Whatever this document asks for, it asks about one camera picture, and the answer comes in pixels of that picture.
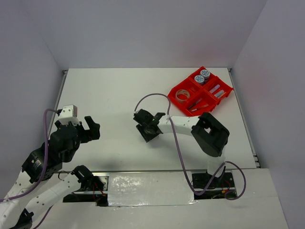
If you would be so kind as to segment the red gel pen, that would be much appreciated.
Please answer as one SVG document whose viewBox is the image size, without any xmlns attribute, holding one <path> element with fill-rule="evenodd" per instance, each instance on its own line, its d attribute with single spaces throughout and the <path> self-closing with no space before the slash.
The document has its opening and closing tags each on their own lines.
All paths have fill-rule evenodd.
<svg viewBox="0 0 305 229">
<path fill-rule="evenodd" d="M 204 106 L 197 107 L 197 108 L 195 108 L 195 109 L 190 110 L 190 112 L 195 112 L 195 111 L 198 111 L 198 110 L 201 110 L 201 109 L 207 108 L 207 107 L 209 107 L 209 105 L 208 105 L 208 104 L 205 104 Z"/>
</svg>

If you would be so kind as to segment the blue paint jar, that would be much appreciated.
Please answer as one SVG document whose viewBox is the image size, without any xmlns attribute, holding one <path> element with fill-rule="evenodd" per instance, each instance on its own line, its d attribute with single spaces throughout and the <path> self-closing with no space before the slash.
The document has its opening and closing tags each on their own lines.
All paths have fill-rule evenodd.
<svg viewBox="0 0 305 229">
<path fill-rule="evenodd" d="M 200 71 L 200 75 L 204 78 L 205 81 L 207 81 L 210 78 L 211 73 L 209 70 L 203 69 Z"/>
<path fill-rule="evenodd" d="M 196 83 L 200 84 L 200 85 L 204 85 L 205 84 L 205 78 L 202 75 L 196 75 L 194 77 L 194 80 Z"/>
</svg>

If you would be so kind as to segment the blue highlighter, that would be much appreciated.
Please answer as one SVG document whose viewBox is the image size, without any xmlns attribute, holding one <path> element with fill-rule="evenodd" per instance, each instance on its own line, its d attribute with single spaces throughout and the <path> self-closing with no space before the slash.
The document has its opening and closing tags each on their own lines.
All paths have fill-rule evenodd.
<svg viewBox="0 0 305 229">
<path fill-rule="evenodd" d="M 217 92 L 216 94 L 214 94 L 214 96 L 215 96 L 216 98 L 220 98 L 220 97 L 223 96 L 224 93 L 225 93 L 224 90 L 220 90 L 219 92 Z"/>
</svg>

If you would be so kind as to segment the pink highlighter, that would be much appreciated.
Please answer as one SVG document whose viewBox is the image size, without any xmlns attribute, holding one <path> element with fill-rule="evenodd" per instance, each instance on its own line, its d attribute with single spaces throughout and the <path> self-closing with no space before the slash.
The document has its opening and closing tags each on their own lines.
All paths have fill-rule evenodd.
<svg viewBox="0 0 305 229">
<path fill-rule="evenodd" d="M 213 94 L 219 87 L 220 87 L 220 85 L 217 84 L 217 85 L 214 86 L 209 92 Z"/>
</svg>

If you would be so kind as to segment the blue gel pen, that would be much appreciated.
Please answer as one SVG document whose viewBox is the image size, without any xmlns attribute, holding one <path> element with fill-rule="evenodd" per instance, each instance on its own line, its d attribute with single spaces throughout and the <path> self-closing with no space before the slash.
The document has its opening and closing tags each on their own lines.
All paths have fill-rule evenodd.
<svg viewBox="0 0 305 229">
<path fill-rule="evenodd" d="M 190 107 L 188 107 L 187 109 L 190 110 L 191 108 L 193 108 L 194 106 L 196 106 L 199 102 L 202 101 L 202 98 L 200 98 L 199 100 L 197 100 L 194 104 L 192 104 Z"/>
</svg>

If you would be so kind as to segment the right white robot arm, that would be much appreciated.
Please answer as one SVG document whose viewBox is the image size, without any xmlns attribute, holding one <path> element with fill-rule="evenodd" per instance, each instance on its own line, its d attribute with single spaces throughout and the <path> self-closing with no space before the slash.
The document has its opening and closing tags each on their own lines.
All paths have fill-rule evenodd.
<svg viewBox="0 0 305 229">
<path fill-rule="evenodd" d="M 210 113 L 192 117 L 170 116 L 165 113 L 152 115 L 140 109 L 134 113 L 133 119 L 137 122 L 136 128 L 145 142 L 166 133 L 192 136 L 208 157 L 208 183 L 217 187 L 224 181 L 224 167 L 220 168 L 220 166 L 225 161 L 224 149 L 230 133 L 213 115 Z"/>
</svg>

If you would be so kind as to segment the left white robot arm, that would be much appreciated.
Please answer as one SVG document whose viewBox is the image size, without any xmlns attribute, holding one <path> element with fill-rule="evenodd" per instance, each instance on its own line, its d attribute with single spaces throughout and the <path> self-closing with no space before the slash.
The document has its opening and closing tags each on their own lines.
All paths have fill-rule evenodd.
<svg viewBox="0 0 305 229">
<path fill-rule="evenodd" d="M 30 153 L 10 191 L 0 201 L 0 227 L 2 229 L 29 229 L 36 217 L 61 198 L 77 190 L 88 190 L 103 183 L 84 165 L 76 166 L 64 180 L 38 194 L 39 188 L 71 162 L 80 144 L 100 138 L 100 125 L 86 116 L 88 129 L 72 120 L 55 122 L 56 131 L 42 146 Z"/>
</svg>

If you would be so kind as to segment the red compartment bin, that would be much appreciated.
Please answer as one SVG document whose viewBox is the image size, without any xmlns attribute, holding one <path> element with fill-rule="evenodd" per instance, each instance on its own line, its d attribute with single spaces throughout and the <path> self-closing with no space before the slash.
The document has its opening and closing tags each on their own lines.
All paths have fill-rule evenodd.
<svg viewBox="0 0 305 229">
<path fill-rule="evenodd" d="M 221 101 L 224 98 L 228 97 L 230 93 L 234 90 L 231 86 L 227 85 L 218 76 L 211 73 L 211 71 L 210 71 L 211 76 L 207 81 L 205 81 L 204 85 L 200 85 L 196 83 L 194 77 L 196 75 L 200 75 L 200 71 L 203 69 L 206 68 L 202 66 L 199 69 L 197 69 L 195 72 L 190 74 L 186 79 L 184 79 L 175 87 L 173 87 L 167 95 L 167 97 L 171 100 L 172 104 L 175 105 L 186 116 L 199 116 L 203 112 L 211 112 L 212 110 L 215 109 L 217 105 L 221 103 Z M 209 91 L 217 84 L 219 84 L 220 87 L 213 94 L 210 93 Z M 175 93 L 179 89 L 185 89 L 190 93 L 190 98 L 187 99 L 186 102 L 184 102 L 183 104 L 179 103 L 175 99 Z M 223 94 L 222 97 L 216 98 L 214 94 L 216 94 L 220 90 L 224 90 L 225 93 Z M 194 104 L 200 98 L 202 98 L 202 101 L 199 102 L 196 106 L 194 106 L 190 110 L 204 106 L 205 104 L 208 104 L 209 107 L 195 112 L 190 112 L 190 110 L 188 110 L 187 108 L 190 107 L 192 104 Z"/>
</svg>

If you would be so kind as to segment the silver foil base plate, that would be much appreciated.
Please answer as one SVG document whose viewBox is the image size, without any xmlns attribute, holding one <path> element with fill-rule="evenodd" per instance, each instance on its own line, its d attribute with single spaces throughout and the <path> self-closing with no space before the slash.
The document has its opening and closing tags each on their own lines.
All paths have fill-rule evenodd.
<svg viewBox="0 0 305 229">
<path fill-rule="evenodd" d="M 100 207 L 182 206 L 198 200 L 236 197 L 231 172 L 221 180 L 215 178 L 206 192 L 195 195 L 183 172 L 111 173 L 100 175 L 105 181 L 104 190 L 96 187 L 75 191 L 64 197 L 64 203 L 92 202 Z"/>
</svg>

